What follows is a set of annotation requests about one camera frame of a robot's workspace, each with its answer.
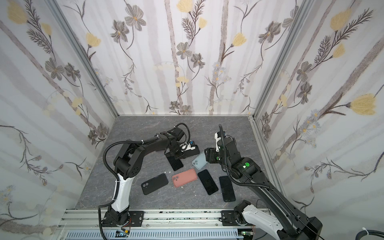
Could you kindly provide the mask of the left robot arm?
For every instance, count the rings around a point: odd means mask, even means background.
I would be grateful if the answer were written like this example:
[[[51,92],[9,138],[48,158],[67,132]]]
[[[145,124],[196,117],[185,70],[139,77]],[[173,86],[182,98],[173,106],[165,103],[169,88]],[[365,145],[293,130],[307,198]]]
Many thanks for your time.
[[[107,153],[115,146],[121,145],[113,161],[114,168],[107,163]],[[134,178],[140,172],[146,155],[152,152],[164,152],[173,170],[183,167],[182,159],[190,157],[197,149],[191,142],[190,130],[184,123],[175,125],[171,130],[156,134],[153,138],[141,141],[119,141],[109,145],[103,153],[105,167],[115,177],[113,199],[98,206],[99,227],[123,226],[130,220],[130,192]]]

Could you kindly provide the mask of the blue-edged black phone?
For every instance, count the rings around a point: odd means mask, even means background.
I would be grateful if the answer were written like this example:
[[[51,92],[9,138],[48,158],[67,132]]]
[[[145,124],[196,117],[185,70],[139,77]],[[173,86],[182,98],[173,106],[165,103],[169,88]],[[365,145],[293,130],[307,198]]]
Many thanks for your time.
[[[207,194],[210,196],[214,193],[216,193],[219,188],[216,185],[215,181],[213,180],[211,174],[208,170],[203,170],[198,173],[198,177],[200,181],[202,182]]]

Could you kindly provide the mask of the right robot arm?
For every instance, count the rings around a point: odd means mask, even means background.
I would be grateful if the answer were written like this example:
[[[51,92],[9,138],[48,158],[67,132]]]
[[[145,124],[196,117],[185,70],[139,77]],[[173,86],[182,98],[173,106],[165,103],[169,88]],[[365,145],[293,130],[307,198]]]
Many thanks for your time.
[[[222,170],[237,186],[254,192],[271,211],[266,214],[249,201],[234,208],[239,225],[254,225],[276,240],[318,240],[323,228],[316,217],[308,217],[296,208],[270,182],[261,167],[252,159],[242,157],[233,138],[215,134],[214,154]]]

